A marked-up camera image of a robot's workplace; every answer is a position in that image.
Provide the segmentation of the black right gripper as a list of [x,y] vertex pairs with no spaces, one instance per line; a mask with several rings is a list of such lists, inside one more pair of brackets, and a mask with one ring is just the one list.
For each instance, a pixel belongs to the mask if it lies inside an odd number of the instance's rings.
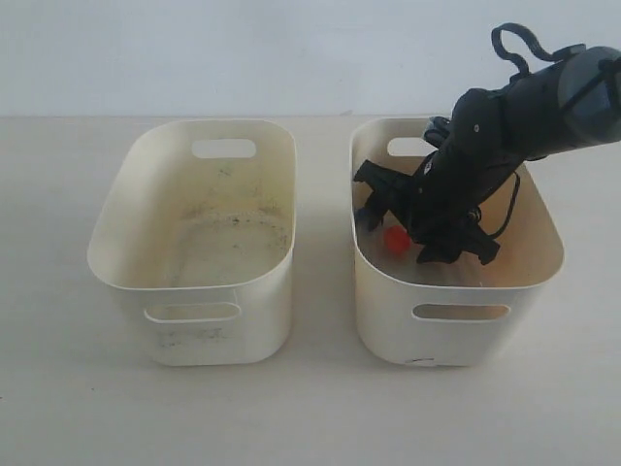
[[516,169],[502,158],[471,158],[458,150],[429,153],[411,174],[367,159],[353,175],[356,183],[371,189],[356,211],[356,225],[373,232],[390,213],[421,247],[418,264],[452,264],[466,252],[487,265],[500,250],[497,239],[508,227],[517,193],[511,194],[506,217],[493,233],[480,226],[480,205]]

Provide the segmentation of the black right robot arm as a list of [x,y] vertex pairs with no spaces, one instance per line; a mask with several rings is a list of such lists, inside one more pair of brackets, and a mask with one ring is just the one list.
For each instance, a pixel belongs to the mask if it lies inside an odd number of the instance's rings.
[[420,263],[453,263],[462,253],[487,265],[505,223],[480,225],[481,204],[526,161],[620,139],[620,52],[580,50],[500,89],[471,88],[449,117],[429,119],[434,147],[411,174],[364,161],[353,179],[371,193],[354,220],[376,230],[392,214],[422,247]]

